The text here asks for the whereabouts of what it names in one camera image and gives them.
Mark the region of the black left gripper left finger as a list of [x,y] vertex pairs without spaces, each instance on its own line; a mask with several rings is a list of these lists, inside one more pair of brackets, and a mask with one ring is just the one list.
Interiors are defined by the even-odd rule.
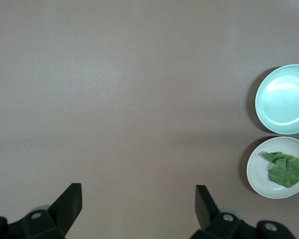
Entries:
[[66,239],[83,207],[82,185],[72,183],[47,209],[22,219],[25,239]]

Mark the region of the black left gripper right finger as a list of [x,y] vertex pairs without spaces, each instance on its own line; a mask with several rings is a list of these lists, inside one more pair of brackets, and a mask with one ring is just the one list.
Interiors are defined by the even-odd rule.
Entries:
[[195,188],[195,213],[200,225],[190,239],[256,239],[256,229],[230,212],[221,212],[205,185]]

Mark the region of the green lettuce leaf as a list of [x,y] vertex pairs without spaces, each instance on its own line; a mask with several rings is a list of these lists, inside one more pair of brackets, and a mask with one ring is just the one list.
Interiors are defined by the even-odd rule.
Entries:
[[268,170],[268,180],[285,188],[299,182],[299,158],[282,152],[261,152],[261,155],[274,166]]

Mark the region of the beige round plate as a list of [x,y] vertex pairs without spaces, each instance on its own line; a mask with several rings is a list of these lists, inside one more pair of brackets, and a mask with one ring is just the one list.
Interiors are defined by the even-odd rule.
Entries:
[[268,178],[268,170],[274,164],[262,156],[262,152],[280,151],[299,158],[299,140],[280,136],[268,139],[257,146],[251,153],[247,162],[247,179],[251,187],[258,194],[270,199],[283,199],[295,195],[299,192],[299,182],[290,188],[286,188]]

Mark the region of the pale green round plate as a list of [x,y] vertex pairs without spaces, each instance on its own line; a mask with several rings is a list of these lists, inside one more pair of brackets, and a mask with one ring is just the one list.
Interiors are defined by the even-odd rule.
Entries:
[[255,111],[268,130],[299,133],[299,64],[279,67],[264,78],[255,95]]

